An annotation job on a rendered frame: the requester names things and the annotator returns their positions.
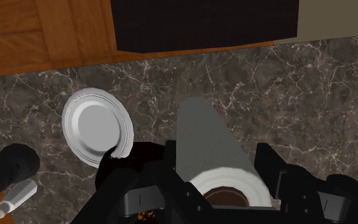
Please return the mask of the white round plate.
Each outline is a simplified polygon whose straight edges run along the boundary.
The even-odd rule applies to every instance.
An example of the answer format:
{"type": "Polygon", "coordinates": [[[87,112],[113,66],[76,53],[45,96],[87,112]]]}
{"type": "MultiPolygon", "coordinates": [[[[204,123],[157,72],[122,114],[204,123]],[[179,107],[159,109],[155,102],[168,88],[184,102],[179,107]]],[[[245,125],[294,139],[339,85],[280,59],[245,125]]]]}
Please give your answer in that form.
{"type": "Polygon", "coordinates": [[[73,93],[64,105],[62,131],[71,151],[84,163],[98,168],[104,154],[129,156],[134,128],[128,111],[114,95],[98,88],[73,93]]]}

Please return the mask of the white paper towel roll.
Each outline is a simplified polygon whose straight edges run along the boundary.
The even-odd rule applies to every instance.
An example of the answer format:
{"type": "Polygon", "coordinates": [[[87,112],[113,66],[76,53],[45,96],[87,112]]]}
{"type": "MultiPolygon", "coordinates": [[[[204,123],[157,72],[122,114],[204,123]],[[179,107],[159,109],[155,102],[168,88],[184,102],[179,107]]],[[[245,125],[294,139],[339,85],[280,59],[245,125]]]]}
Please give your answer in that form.
{"type": "Polygon", "coordinates": [[[270,192],[214,106],[201,97],[180,103],[176,172],[213,206],[270,207],[270,192]]]}

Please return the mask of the small red yellow object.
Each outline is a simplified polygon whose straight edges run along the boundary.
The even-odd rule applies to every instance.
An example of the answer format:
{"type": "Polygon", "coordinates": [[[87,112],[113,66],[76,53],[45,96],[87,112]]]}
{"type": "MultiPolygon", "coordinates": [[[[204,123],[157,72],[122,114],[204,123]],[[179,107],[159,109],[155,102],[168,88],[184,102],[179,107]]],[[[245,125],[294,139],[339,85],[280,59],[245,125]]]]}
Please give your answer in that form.
{"type": "Polygon", "coordinates": [[[153,210],[139,212],[137,215],[137,221],[141,223],[154,223],[155,214],[153,210]]]}

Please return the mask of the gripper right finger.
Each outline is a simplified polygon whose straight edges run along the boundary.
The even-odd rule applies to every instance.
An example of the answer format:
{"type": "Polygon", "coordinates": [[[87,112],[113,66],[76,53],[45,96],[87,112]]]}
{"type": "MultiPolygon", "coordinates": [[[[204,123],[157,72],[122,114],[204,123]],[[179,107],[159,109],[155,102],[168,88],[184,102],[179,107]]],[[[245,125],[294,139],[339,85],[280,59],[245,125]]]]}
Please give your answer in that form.
{"type": "Polygon", "coordinates": [[[297,224],[358,224],[358,181],[344,174],[316,178],[286,163],[267,143],[256,147],[254,167],[280,210],[297,224]]]}

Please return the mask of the white salt shaker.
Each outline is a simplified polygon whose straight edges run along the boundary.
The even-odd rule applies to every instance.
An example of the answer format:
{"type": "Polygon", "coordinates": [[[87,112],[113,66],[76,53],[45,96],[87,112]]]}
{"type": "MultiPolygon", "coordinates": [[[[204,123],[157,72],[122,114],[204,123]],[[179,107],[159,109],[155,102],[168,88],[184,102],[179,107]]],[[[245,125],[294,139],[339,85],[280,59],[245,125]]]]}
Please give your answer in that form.
{"type": "Polygon", "coordinates": [[[0,219],[32,197],[37,189],[37,183],[30,178],[17,183],[0,201],[0,219]]]}

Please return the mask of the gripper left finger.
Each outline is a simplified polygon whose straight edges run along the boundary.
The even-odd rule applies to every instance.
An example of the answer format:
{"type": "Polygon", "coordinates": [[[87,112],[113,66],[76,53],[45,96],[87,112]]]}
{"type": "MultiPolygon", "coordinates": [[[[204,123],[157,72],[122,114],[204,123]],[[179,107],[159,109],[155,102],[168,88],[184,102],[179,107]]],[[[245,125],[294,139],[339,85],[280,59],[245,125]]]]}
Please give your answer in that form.
{"type": "Polygon", "coordinates": [[[126,158],[107,151],[98,168],[96,192],[71,224],[221,224],[218,210],[176,173],[176,143],[134,143],[126,158]],[[154,223],[137,221],[153,210],[154,223]]]}

